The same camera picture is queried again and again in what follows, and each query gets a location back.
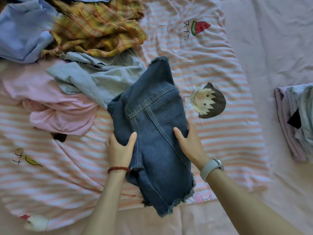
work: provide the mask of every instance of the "watch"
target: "watch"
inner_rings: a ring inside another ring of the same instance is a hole
[[[207,182],[207,177],[208,177],[208,175],[209,175],[214,169],[216,169],[216,168],[219,168],[219,169],[221,169],[222,171],[224,171],[223,163],[222,163],[220,160],[214,158],[214,159],[212,159],[211,161],[209,161],[209,162],[202,168],[202,170],[201,170],[201,172],[200,172],[201,178],[202,178],[205,182]]]

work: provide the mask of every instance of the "person's left hand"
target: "person's left hand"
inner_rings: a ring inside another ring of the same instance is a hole
[[[114,133],[110,136],[105,142],[110,167],[129,167],[136,139],[137,133],[134,132],[129,137],[128,144],[123,146],[117,142]]]

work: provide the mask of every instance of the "pink bed sheet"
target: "pink bed sheet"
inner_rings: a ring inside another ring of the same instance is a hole
[[[313,231],[313,166],[292,160],[274,88],[313,82],[312,6],[313,0],[222,0],[227,35],[247,76],[272,170],[273,183],[256,196],[307,235]],[[0,211],[4,234],[33,234]],[[79,234],[84,223],[44,234]],[[153,208],[120,211],[117,224],[118,234],[126,235],[237,234],[217,201],[182,205],[163,219]]]

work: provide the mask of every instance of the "cartoon girl's face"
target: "cartoon girl's face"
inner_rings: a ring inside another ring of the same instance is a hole
[[[196,112],[204,115],[207,112],[210,112],[209,109],[213,109],[213,107],[211,106],[211,104],[215,103],[212,100],[213,98],[215,98],[215,96],[212,95],[213,93],[214,91],[211,89],[198,90],[194,98],[194,108]]]

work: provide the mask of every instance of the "bracelet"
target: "bracelet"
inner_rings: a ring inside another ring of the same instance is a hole
[[[127,171],[130,172],[131,171],[131,167],[110,167],[108,169],[108,174],[110,174],[111,171]]]

